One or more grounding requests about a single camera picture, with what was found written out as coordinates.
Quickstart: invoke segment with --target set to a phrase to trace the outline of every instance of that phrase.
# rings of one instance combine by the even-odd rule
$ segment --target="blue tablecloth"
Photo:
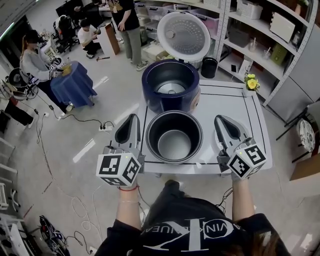
[[[78,61],[71,62],[72,72],[66,76],[53,78],[51,89],[58,101],[74,107],[93,106],[90,96],[97,95],[92,89],[94,82],[87,75],[87,70]]]

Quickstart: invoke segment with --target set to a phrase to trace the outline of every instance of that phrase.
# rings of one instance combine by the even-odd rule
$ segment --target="white lid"
[[[183,11],[165,15],[157,27],[161,46],[172,56],[188,62],[203,58],[211,45],[210,33],[196,16]]]

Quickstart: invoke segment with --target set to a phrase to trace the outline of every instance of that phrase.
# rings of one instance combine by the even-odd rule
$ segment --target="bracelet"
[[[119,201],[119,203],[132,203],[132,204],[138,204],[138,201]]]
[[[118,186],[118,189],[119,189],[119,190],[121,190],[121,191],[125,191],[125,192],[134,191],[134,190],[136,190],[137,188],[139,188],[139,185],[136,185],[136,186],[135,186],[135,188],[130,189],[130,190],[122,189],[121,187],[119,187],[119,186]]]

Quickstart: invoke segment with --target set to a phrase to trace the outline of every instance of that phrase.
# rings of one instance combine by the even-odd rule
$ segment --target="gray pants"
[[[126,57],[132,59],[134,65],[141,64],[140,27],[119,32],[123,39]]]

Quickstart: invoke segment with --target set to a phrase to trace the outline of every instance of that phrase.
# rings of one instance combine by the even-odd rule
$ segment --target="yellow flower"
[[[258,83],[257,83],[257,80],[250,79],[248,80],[247,84],[250,89],[255,89]]]

